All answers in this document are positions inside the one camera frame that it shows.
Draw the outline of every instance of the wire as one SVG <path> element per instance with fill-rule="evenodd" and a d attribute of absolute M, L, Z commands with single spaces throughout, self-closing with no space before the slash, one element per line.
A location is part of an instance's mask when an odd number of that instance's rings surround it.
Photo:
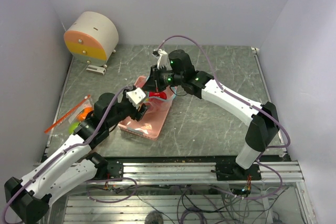
<path fill-rule="evenodd" d="M 100 199 L 94 199 L 90 195 L 90 190 L 87 191 L 88 198 L 95 201 L 95 202 L 99 202 L 99 203 L 119 203 L 119 202 L 127 200 L 127 199 L 131 198 L 133 195 L 135 195 L 135 193 L 137 192 L 136 190 L 138 188 L 138 184 L 133 178 L 122 177 L 122 178 L 110 178 L 110 179 L 104 179 L 104 180 L 88 180 L 87 184 L 88 183 L 112 182 L 112 181 L 120 181 L 120 180 L 130 180 L 134 183 L 134 186 L 135 186 L 135 190 L 130 195 L 126 196 L 125 198 L 118 199 L 118 200 L 115 200 L 115 201 L 104 201 L 104 200 L 100 200 Z"/>
<path fill-rule="evenodd" d="M 116 94 L 115 96 L 113 97 L 113 99 L 111 100 L 111 102 L 109 103 L 109 105 L 107 106 L 106 110 L 105 110 L 105 113 L 104 115 L 102 116 L 101 120 L 99 121 L 96 129 L 94 130 L 93 134 L 91 136 L 89 136 L 89 138 L 84 141 L 83 143 L 81 144 L 74 144 L 74 145 L 70 145 L 68 148 L 65 148 L 64 150 L 62 150 L 62 152 L 58 153 L 57 155 L 55 155 L 52 159 L 50 159 L 48 162 L 46 162 L 46 164 L 42 164 L 41 165 L 41 169 L 38 170 L 36 172 L 36 174 L 31 178 L 29 179 L 29 181 L 24 184 L 14 195 L 13 197 L 7 202 L 6 206 L 4 207 L 4 210 L 2 212 L 2 215 L 1 215 L 1 219 L 2 219 L 2 222 L 5 223 L 5 224 L 20 224 L 22 223 L 21 222 L 18 222 L 18 223 L 9 223 L 6 221 L 6 213 L 7 213 L 7 210 L 9 209 L 10 205 L 13 203 L 13 201 L 17 198 L 17 196 L 19 196 L 19 194 L 25 190 L 31 183 L 35 182 L 36 179 L 43 173 L 45 172 L 56 160 L 58 160 L 60 157 L 64 156 L 69 150 L 75 148 L 75 147 L 78 147 L 78 146 L 86 146 L 88 144 L 91 143 L 91 141 L 93 140 L 93 138 L 98 134 L 101 126 L 103 125 L 108 113 L 110 112 L 110 109 L 112 108 L 112 106 L 114 105 L 114 103 L 117 101 L 118 99 L 118 95 L 120 95 L 125 89 L 129 88 L 128 86 L 126 87 L 123 87 L 122 89 L 120 89 Z"/>
<path fill-rule="evenodd" d="M 259 201 L 257 201 L 257 200 L 255 200 L 255 199 L 253 199 L 253 201 L 255 201 L 256 203 L 258 203 L 258 204 L 260 204 L 260 205 L 264 205 L 263 203 L 261 203 L 261 202 L 259 202 Z M 275 211 L 273 211 L 273 213 L 275 213 L 277 216 L 278 216 L 278 220 L 280 220 L 280 215 L 279 215 L 279 213 L 278 212 L 275 212 Z"/>
<path fill-rule="evenodd" d="M 188 93 L 185 93 L 185 94 L 176 94 L 175 92 L 174 92 L 174 90 L 172 89 L 172 86 L 169 86 L 169 89 L 177 96 L 177 97 L 183 97 L 183 96 L 185 96 L 185 95 L 187 95 Z"/>
<path fill-rule="evenodd" d="M 222 210 L 222 209 L 225 208 L 225 207 L 216 208 L 216 210 L 213 210 L 213 211 L 210 211 L 210 210 L 203 210 L 203 209 L 199 208 L 198 206 L 196 206 L 186 194 L 183 194 L 181 201 L 182 201 L 182 205 L 183 205 L 183 207 L 184 207 L 186 210 L 188 210 L 188 208 L 184 205 L 184 202 L 183 202 L 183 198 L 184 198 L 184 197 L 186 197 L 186 198 L 189 200 L 189 202 L 193 205 L 193 207 L 197 208 L 198 211 L 200 211 L 200 212 L 205 212 L 205 213 L 207 213 L 207 214 L 213 214 L 213 213 L 215 213 L 215 212 L 225 212 L 225 211 L 220 211 L 220 210 Z"/>
<path fill-rule="evenodd" d="M 165 215 L 168 219 L 170 219 L 170 221 L 173 224 L 175 224 L 175 222 L 172 220 L 172 218 L 170 218 L 168 215 L 166 215 L 165 213 L 163 213 L 161 211 L 158 211 L 152 204 L 150 204 L 150 203 L 144 201 L 143 199 L 141 199 L 138 194 L 135 194 L 135 195 L 139 198 L 139 200 L 141 200 L 142 202 L 146 203 L 147 205 L 149 205 L 150 207 L 152 207 L 155 211 L 159 212 L 160 214 Z"/>
<path fill-rule="evenodd" d="M 289 187 L 286 187 L 276 198 L 275 198 L 275 200 L 274 200 L 274 202 L 272 203 L 272 205 L 268 208 L 268 209 L 266 209 L 266 210 L 264 210 L 264 211 L 262 211 L 261 212 L 261 214 L 259 214 L 258 216 L 257 216 L 257 218 L 255 218 L 254 219 L 254 221 L 251 223 L 251 224 L 253 224 L 264 212 L 266 212 L 266 211 L 268 211 L 268 214 L 269 214 L 269 211 L 270 211 L 270 209 L 273 207 L 273 205 L 275 204 L 275 202 L 277 202 L 277 200 L 279 199 L 279 197 L 285 192 L 285 191 L 287 191 L 288 190 L 288 188 Z"/>
<path fill-rule="evenodd" d="M 196 214 L 198 217 L 199 217 L 199 224 L 207 224 L 207 220 L 205 219 L 204 215 L 202 212 L 197 212 L 197 211 L 193 211 L 193 208 L 191 208 L 190 210 L 185 210 L 183 213 L 182 213 L 182 216 L 181 216 L 181 223 L 183 224 L 183 221 L 185 219 L 185 217 L 189 214 Z"/>
<path fill-rule="evenodd" d="M 246 208 L 247 208 L 247 206 L 248 206 L 248 203 L 249 203 L 250 201 L 247 201 L 246 202 L 246 206 L 245 206 L 245 211 L 244 211 L 244 216 L 243 216 L 243 223 L 244 223 L 244 220 L 245 220 L 245 218 L 248 218 L 249 217 L 249 215 L 250 215 L 250 212 L 249 212 L 249 209 L 248 209 L 248 215 L 247 216 L 245 216 L 245 213 L 246 213 Z"/>

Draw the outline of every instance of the cable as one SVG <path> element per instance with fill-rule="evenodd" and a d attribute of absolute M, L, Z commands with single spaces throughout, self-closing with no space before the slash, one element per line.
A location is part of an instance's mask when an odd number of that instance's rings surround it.
<path fill-rule="evenodd" d="M 233 222 L 236 222 L 235 220 L 220 220 L 220 221 L 218 221 L 218 222 L 216 222 L 216 223 L 214 223 L 214 224 L 219 224 L 219 223 L 222 223 L 222 222 L 224 222 L 224 221 L 233 221 Z"/>
<path fill-rule="evenodd" d="M 143 199 L 141 199 L 138 194 L 135 194 L 135 195 L 139 198 L 139 200 L 141 200 L 142 202 L 146 203 L 147 205 L 149 205 L 150 207 L 152 207 L 155 211 L 159 212 L 160 214 L 165 215 L 168 219 L 170 219 L 170 221 L 173 224 L 175 224 L 175 222 L 172 220 L 172 218 L 170 218 L 168 215 L 166 215 L 165 213 L 163 213 L 161 211 L 158 211 L 152 204 L 150 204 L 150 203 L 144 201 Z"/>
<path fill-rule="evenodd" d="M 192 191 L 195 191 L 196 193 L 198 193 L 198 194 L 200 194 L 200 195 L 202 195 L 203 197 L 205 197 L 212 205 L 213 205 L 213 207 L 215 208 L 215 210 L 214 211 L 208 211 L 208 210 L 202 210 L 202 209 L 200 209 L 199 207 L 197 207 L 188 197 L 187 197 L 187 195 L 185 194 L 186 192 L 187 192 L 187 190 L 192 190 Z M 193 212 L 204 212 L 204 213 L 208 213 L 208 214 L 213 214 L 213 213 L 219 213 L 220 214 L 220 216 L 225 220 L 225 221 L 230 221 L 230 220 L 228 220 L 228 219 L 226 219 L 223 215 L 222 215 L 222 212 L 225 212 L 225 211 L 221 211 L 221 209 L 223 209 L 223 208 L 226 208 L 226 210 L 227 210 L 227 212 L 228 212 L 228 214 L 229 214 L 229 216 L 231 217 L 231 219 L 232 220 L 235 220 L 235 221 L 239 221 L 239 220 L 237 220 L 237 219 L 235 219 L 234 218 L 234 216 L 232 216 L 231 214 L 230 214 L 230 211 L 228 210 L 228 206 L 231 206 L 232 204 L 235 204 L 235 203 L 237 203 L 237 201 L 232 201 L 231 203 L 230 203 L 230 205 L 227 205 L 226 203 L 225 203 L 225 201 L 223 200 L 223 204 L 224 204 L 224 207 L 220 207 L 220 208 L 217 208 L 216 207 L 216 205 L 206 196 L 206 195 L 204 195 L 203 193 L 200 193 L 199 191 L 197 191 L 197 190 L 194 190 L 194 189 L 192 189 L 191 187 L 188 187 L 187 188 L 187 190 L 185 191 L 185 192 L 183 192 L 182 193 L 182 195 L 181 195 L 181 198 L 180 198 L 180 200 L 182 201 L 182 204 L 183 204 L 183 206 L 184 206 L 184 208 L 187 210 L 187 211 L 190 211 L 191 209 L 190 208 L 187 208 L 185 205 L 184 205 L 184 203 L 183 203 L 183 197 L 185 196 L 189 201 L 190 201 L 190 203 L 193 205 L 193 207 L 194 207 L 194 209 L 193 209 Z M 178 207 L 179 207 L 179 205 L 180 205 L 180 201 L 178 201 L 178 203 L 177 203 L 177 210 L 178 210 Z"/>
<path fill-rule="evenodd" d="M 246 202 L 246 206 L 245 206 L 245 210 L 244 210 L 244 216 L 243 216 L 243 223 L 244 223 L 244 220 L 245 220 L 245 218 L 248 218 L 249 217 L 249 215 L 250 215 L 250 210 L 248 209 L 248 215 L 247 216 L 245 216 L 245 213 L 246 213 L 246 208 L 247 208 L 247 206 L 248 206 L 248 203 L 249 203 L 250 201 L 247 201 Z"/>
<path fill-rule="evenodd" d="M 264 205 L 263 203 L 261 203 L 261 202 L 259 202 L 259 201 L 257 201 L 257 200 L 255 200 L 255 199 L 253 199 L 253 201 L 255 201 L 256 203 L 258 203 L 258 204 L 260 204 L 260 205 Z M 275 211 L 273 211 L 273 213 L 275 213 L 277 216 L 278 216 L 278 220 L 280 220 L 280 215 L 279 215 L 279 213 L 278 212 L 275 212 Z"/>
<path fill-rule="evenodd" d="M 88 190 L 87 191 L 88 198 L 95 201 L 95 202 L 99 202 L 99 203 L 118 203 L 118 202 L 122 202 L 124 200 L 127 200 L 127 199 L 131 198 L 133 195 L 135 195 L 135 193 L 137 192 L 136 190 L 138 188 L 138 184 L 133 178 L 122 177 L 122 178 L 110 178 L 110 179 L 104 179 L 104 180 L 88 180 L 87 183 L 111 182 L 111 181 L 120 181 L 120 180 L 124 180 L 124 179 L 134 182 L 135 190 L 129 196 L 126 196 L 123 199 L 118 199 L 118 200 L 115 200 L 115 201 L 104 201 L 104 200 L 92 198 L 91 195 L 90 195 L 90 190 Z"/>
<path fill-rule="evenodd" d="M 172 90 L 172 86 L 169 86 L 169 89 L 177 96 L 177 97 L 183 97 L 183 96 L 185 96 L 185 95 L 187 95 L 188 93 L 185 93 L 185 94 L 176 94 L 175 92 L 174 92 L 174 90 Z"/>
<path fill-rule="evenodd" d="M 236 222 L 237 219 L 231 214 L 230 210 L 228 209 L 228 205 L 226 205 L 226 200 L 225 200 L 225 198 L 223 198 L 223 195 L 222 195 L 222 200 L 223 200 L 223 204 L 224 204 L 224 207 L 225 207 L 227 213 L 229 214 L 229 216 L 231 217 L 231 219 L 234 220 L 234 222 Z M 230 200 L 230 205 L 231 205 L 231 204 L 235 204 L 235 203 L 237 203 L 237 202 L 234 201 L 234 200 L 233 200 L 233 201 Z"/>
<path fill-rule="evenodd" d="M 279 199 L 279 197 L 285 192 L 285 191 L 287 191 L 288 190 L 288 188 L 289 187 L 286 187 L 276 198 L 275 198 L 275 200 L 274 200 L 274 202 L 272 203 L 272 205 L 268 208 L 268 209 L 266 209 L 266 210 L 264 210 L 264 211 L 262 211 L 261 212 L 261 214 L 259 214 L 258 216 L 257 216 L 257 218 L 255 218 L 254 219 L 254 221 L 251 223 L 251 224 L 253 224 L 264 212 L 266 212 L 266 211 L 268 211 L 268 213 L 269 213 L 269 211 L 270 211 L 270 209 L 273 207 L 273 205 L 275 204 L 275 202 L 277 202 L 277 200 Z"/>
<path fill-rule="evenodd" d="M 84 141 L 81 144 L 74 144 L 74 145 L 70 145 L 68 148 L 65 148 L 62 152 L 58 153 L 55 157 L 53 157 L 51 160 L 49 160 L 44 166 L 41 167 L 41 169 L 26 183 L 24 184 L 14 195 L 13 197 L 7 202 L 6 206 L 4 207 L 4 210 L 2 212 L 1 215 L 1 219 L 2 222 L 5 224 L 20 224 L 21 222 L 17 222 L 17 223 L 9 223 L 6 221 L 6 213 L 7 210 L 9 209 L 10 205 L 13 203 L 13 201 L 17 198 L 17 196 L 23 191 L 25 190 L 31 183 L 35 182 L 36 179 L 43 173 L 45 172 L 45 170 L 47 170 L 56 160 L 58 160 L 61 156 L 65 155 L 69 150 L 78 147 L 78 146 L 85 146 L 91 143 L 91 141 L 93 140 L 93 138 L 98 134 L 98 131 L 100 130 L 101 126 L 103 125 L 108 113 L 110 112 L 110 109 L 112 108 L 112 106 L 114 105 L 114 103 L 116 102 L 118 95 L 120 95 L 125 89 L 129 88 L 128 86 L 123 87 L 122 89 L 120 89 L 115 96 L 113 97 L 113 99 L 111 100 L 110 104 L 108 105 L 108 107 L 105 110 L 104 115 L 102 116 L 100 122 L 98 123 L 95 131 L 93 132 L 93 134 L 91 136 L 89 136 L 89 138 Z"/>
<path fill-rule="evenodd" d="M 204 215 L 202 212 L 199 212 L 199 211 L 193 211 L 193 208 L 191 208 L 190 210 L 185 210 L 183 213 L 182 213 L 182 216 L 181 216 L 181 224 L 183 224 L 183 221 L 185 219 L 185 217 L 189 214 L 196 214 L 198 217 L 199 217 L 199 224 L 207 224 L 207 220 L 205 219 Z"/>

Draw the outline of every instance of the black cable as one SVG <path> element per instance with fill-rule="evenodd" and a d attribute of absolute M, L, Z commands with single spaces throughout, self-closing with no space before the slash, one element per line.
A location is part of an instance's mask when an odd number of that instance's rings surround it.
<path fill-rule="evenodd" d="M 118 126 L 118 124 L 116 124 L 115 126 L 113 126 L 113 128 L 109 131 L 109 133 L 111 133 L 112 131 L 114 131 L 117 126 Z"/>
<path fill-rule="evenodd" d="M 231 214 L 230 210 L 228 209 L 228 206 L 231 206 L 232 204 L 237 203 L 237 201 L 230 200 L 230 205 L 227 206 L 227 205 L 226 205 L 227 202 L 226 202 L 226 200 L 225 200 L 225 195 L 221 194 L 221 196 L 222 196 L 222 201 L 223 201 L 224 207 L 225 207 L 227 213 L 229 214 L 230 218 L 231 218 L 234 222 L 239 221 L 240 223 L 242 223 L 240 220 L 237 220 L 237 219 Z"/>
<path fill-rule="evenodd" d="M 225 212 L 225 211 L 220 211 L 220 210 L 222 210 L 222 209 L 225 208 L 225 207 L 220 207 L 220 208 L 217 208 L 216 210 L 213 210 L 213 211 L 210 211 L 210 210 L 203 210 L 203 209 L 199 208 L 198 206 L 196 206 L 196 205 L 191 201 L 191 199 L 190 199 L 186 194 L 184 194 L 184 195 L 182 196 L 181 202 L 182 202 L 183 207 L 184 207 L 186 210 L 189 210 L 189 209 L 186 207 L 186 205 L 185 205 L 184 202 L 183 202 L 183 198 L 184 198 L 184 197 L 186 197 L 186 198 L 189 200 L 189 202 L 193 205 L 193 207 L 197 208 L 200 212 L 205 212 L 205 213 L 207 213 L 207 214 L 213 214 L 213 213 L 216 213 L 216 212 Z"/>
<path fill-rule="evenodd" d="M 170 221 L 173 224 L 175 224 L 175 222 L 172 220 L 172 218 L 170 218 L 168 215 L 166 215 L 165 213 L 163 213 L 161 211 L 158 211 L 155 207 L 152 206 L 152 204 L 150 204 L 150 203 L 144 201 L 143 199 L 141 199 L 138 194 L 135 194 L 135 195 L 139 198 L 139 200 L 141 200 L 142 202 L 146 203 L 147 205 L 149 205 L 151 208 L 153 208 L 155 211 L 159 212 L 160 214 L 165 215 L 168 219 L 170 219 Z"/>
<path fill-rule="evenodd" d="M 261 203 L 261 202 L 257 201 L 256 199 L 253 199 L 253 201 L 255 201 L 256 203 L 258 203 L 259 205 L 262 205 L 262 206 L 264 206 L 264 204 L 263 204 L 263 203 Z M 281 220 L 280 220 L 280 215 L 279 215 L 279 213 L 278 213 L 278 212 L 275 212 L 274 210 L 273 210 L 273 213 L 275 213 L 275 214 L 278 216 L 278 220 L 279 220 L 279 221 L 281 221 Z"/>
<path fill-rule="evenodd" d="M 288 188 L 289 187 L 286 187 L 282 192 L 281 192 L 281 194 L 283 194 L 286 190 L 288 190 Z M 261 214 L 259 214 L 258 216 L 257 216 L 257 218 L 255 218 L 254 219 L 254 221 L 251 223 L 251 224 L 253 224 L 264 212 L 266 212 L 266 211 L 268 211 L 268 213 L 269 213 L 269 211 L 270 211 L 270 209 L 273 207 L 273 205 L 275 204 L 275 202 L 279 199 L 279 197 L 281 196 L 281 194 L 279 194 L 276 198 L 275 198 L 275 200 L 274 200 L 274 202 L 272 203 L 272 205 L 268 208 L 268 209 L 266 209 L 266 210 L 264 210 L 264 211 L 262 211 L 261 212 Z"/>
<path fill-rule="evenodd" d="M 242 203 L 242 200 L 240 200 L 239 202 L 239 208 L 238 208 L 238 212 L 234 209 L 233 205 L 230 206 L 230 209 L 232 212 L 234 212 L 236 215 L 238 215 L 239 217 L 243 217 L 243 218 L 248 218 L 250 213 L 249 213 L 249 210 L 247 212 L 247 215 L 246 215 L 246 208 L 248 207 L 248 203 L 249 201 L 246 202 L 246 207 L 245 207 L 245 211 L 244 211 L 244 215 L 241 215 L 239 212 L 240 212 L 240 203 Z"/>
<path fill-rule="evenodd" d="M 250 202 L 250 201 L 246 201 L 246 206 L 245 206 L 244 216 L 243 216 L 243 223 L 244 223 L 244 220 L 245 220 L 246 208 L 247 208 L 249 202 Z M 249 208 L 248 208 L 248 212 L 247 212 L 247 213 L 248 213 L 248 215 L 246 216 L 246 218 L 248 218 L 249 215 L 250 215 L 250 209 L 249 209 Z"/>
<path fill-rule="evenodd" d="M 175 92 L 174 92 L 174 90 L 172 89 L 172 86 L 169 86 L 169 89 L 174 93 L 174 95 L 176 95 L 177 97 L 183 97 L 183 96 L 185 96 L 185 95 L 187 95 L 188 93 L 185 93 L 185 94 L 176 94 Z"/>

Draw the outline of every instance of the metal table surface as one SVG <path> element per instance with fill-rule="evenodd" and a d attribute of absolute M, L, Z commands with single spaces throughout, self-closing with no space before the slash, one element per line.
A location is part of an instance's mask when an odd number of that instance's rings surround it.
<path fill-rule="evenodd" d="M 134 84 L 138 76 L 147 76 L 156 63 L 151 56 L 156 46 L 118 45 L 109 61 L 105 76 L 86 72 L 86 64 L 74 59 L 65 83 L 57 118 L 90 94 L 94 101 L 105 92 L 117 92 Z M 167 52 L 185 50 L 197 70 L 209 73 L 206 58 L 196 46 L 164 46 Z M 230 89 L 265 103 L 266 87 L 257 58 L 250 47 L 204 46 L 220 81 Z M 96 147 L 102 156 L 215 156 L 237 155 L 245 142 L 247 126 L 222 108 L 186 95 L 176 97 L 157 141 L 127 137 L 116 128 L 108 139 Z M 50 156 L 64 140 L 51 137 L 46 148 Z M 279 144 L 277 135 L 271 145 Z M 270 149 L 268 155 L 282 155 L 282 149 Z"/>

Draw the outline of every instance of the pink plastic basket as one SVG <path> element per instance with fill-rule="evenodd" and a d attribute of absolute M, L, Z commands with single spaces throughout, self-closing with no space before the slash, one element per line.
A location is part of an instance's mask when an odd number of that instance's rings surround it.
<path fill-rule="evenodd" d="M 145 76 L 140 76 L 134 85 L 136 87 L 142 87 L 145 80 Z M 163 102 L 158 99 L 149 98 L 147 102 L 153 102 L 155 105 L 152 105 L 151 113 L 146 112 L 140 122 L 134 121 L 130 117 L 121 121 L 118 126 L 123 133 L 127 135 L 132 134 L 133 138 L 134 136 L 146 137 L 156 141 L 173 102 L 172 98 L 174 93 L 169 88 L 167 88 L 165 92 L 167 94 L 167 100 L 170 101 Z"/>

